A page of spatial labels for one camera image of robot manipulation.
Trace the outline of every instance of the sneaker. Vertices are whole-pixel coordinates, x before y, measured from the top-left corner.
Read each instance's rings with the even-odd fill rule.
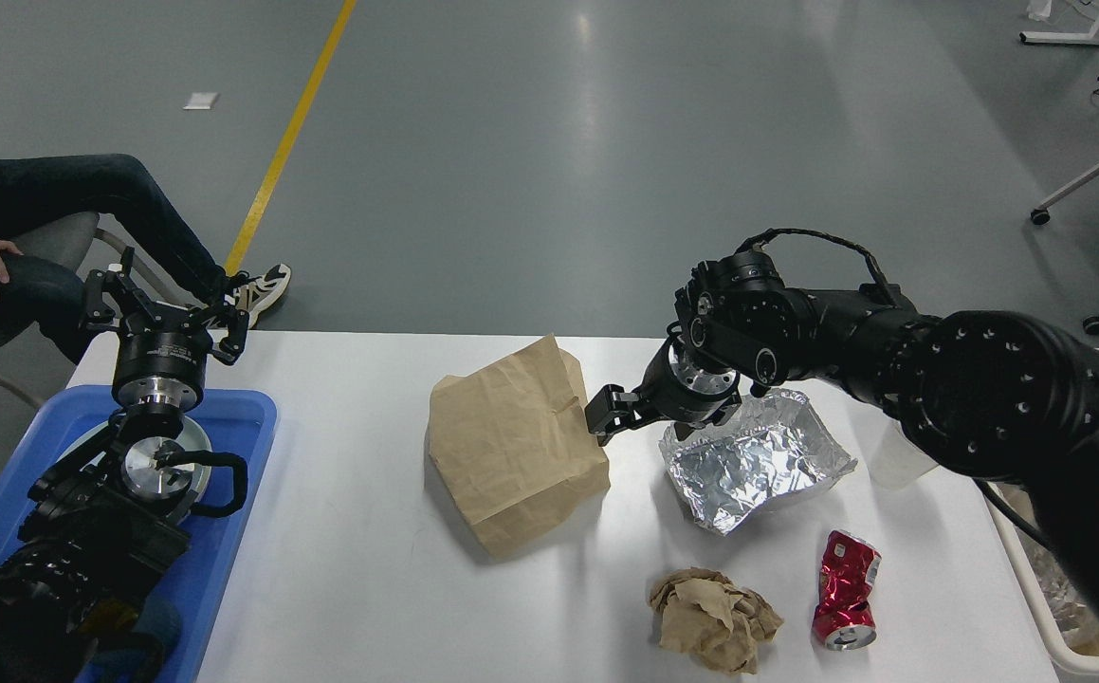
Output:
[[[292,268],[277,264],[258,277],[251,277],[245,285],[233,290],[233,306],[249,312],[249,328],[258,324],[258,315],[275,306],[292,282]]]

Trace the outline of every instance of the red can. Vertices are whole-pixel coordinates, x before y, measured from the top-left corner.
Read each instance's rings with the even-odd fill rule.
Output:
[[[878,637],[869,591],[878,577],[878,550],[847,531],[826,537],[819,568],[819,606],[811,631],[830,650],[864,648]]]

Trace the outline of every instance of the aluminum foil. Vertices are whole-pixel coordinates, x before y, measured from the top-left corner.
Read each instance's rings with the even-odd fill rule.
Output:
[[[1004,497],[1012,509],[1033,521],[1033,509],[1030,506],[1030,496],[1018,486],[1012,484],[997,484],[1000,496]],[[1099,638],[1099,621],[1096,615],[1084,604],[1079,591],[1064,574],[1051,550],[1042,548],[1025,533],[1018,532],[1021,539],[1021,548],[1025,550],[1030,566],[1033,568],[1034,577],[1039,580],[1042,594],[1046,597],[1047,608],[1051,609],[1052,617],[1055,617],[1055,625],[1059,626],[1059,634],[1064,637],[1064,643],[1068,648],[1078,648],[1091,643]]]
[[[722,536],[753,511],[809,500],[856,467],[810,398],[792,389],[745,397],[730,422],[682,441],[667,427],[658,449],[696,522]]]

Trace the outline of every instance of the yellow floor line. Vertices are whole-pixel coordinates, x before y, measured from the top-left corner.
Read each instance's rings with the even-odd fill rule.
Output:
[[[275,156],[271,156],[271,165],[266,169],[258,194],[254,195],[254,205],[245,214],[245,222],[242,223],[242,229],[237,233],[237,241],[233,242],[233,247],[229,251],[229,258],[224,262],[224,272],[230,275],[241,268],[242,258],[245,258],[245,252],[249,251],[249,243],[254,240],[254,233],[258,230],[258,223],[263,220],[263,212],[266,211],[267,203],[271,202],[271,194],[275,191],[276,183],[280,181],[280,174],[284,174],[285,164],[288,164],[288,155],[292,153],[297,137],[301,135],[301,126],[306,125],[306,117],[309,115],[309,109],[314,103],[314,97],[318,97],[321,79],[325,75],[329,62],[334,57],[334,48],[337,47],[337,42],[342,37],[342,30],[346,27],[346,21],[351,19],[355,2],[356,0],[342,1],[342,9],[337,12],[334,27],[329,32],[329,37],[325,38],[325,45],[322,47],[321,56],[318,57],[318,64],[314,65],[314,71],[309,74],[306,91],[302,92],[301,100],[297,102],[297,111],[292,112],[292,120],[288,122],[288,130],[284,131],[280,146],[275,151]]]

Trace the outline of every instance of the blue tray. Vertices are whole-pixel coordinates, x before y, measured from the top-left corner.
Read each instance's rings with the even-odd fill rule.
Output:
[[[34,417],[0,475],[0,562],[5,562],[22,546],[18,528],[34,509],[34,503],[25,497],[34,480],[73,441],[96,425],[107,422],[115,408],[119,405],[111,398],[110,386],[73,386],[56,394]],[[220,609],[220,597],[229,583],[229,570],[275,438],[275,403],[267,394],[208,389],[203,401],[188,415],[208,432],[212,450],[237,453],[249,463],[249,496],[245,506],[227,518],[191,516],[181,524],[190,531],[190,550],[174,562],[152,592],[154,596],[166,597],[182,615],[182,636],[158,675],[158,683],[188,683],[199,672]],[[219,505],[230,498],[232,475],[217,467],[204,502]],[[88,669],[78,678],[79,682],[93,682]]]

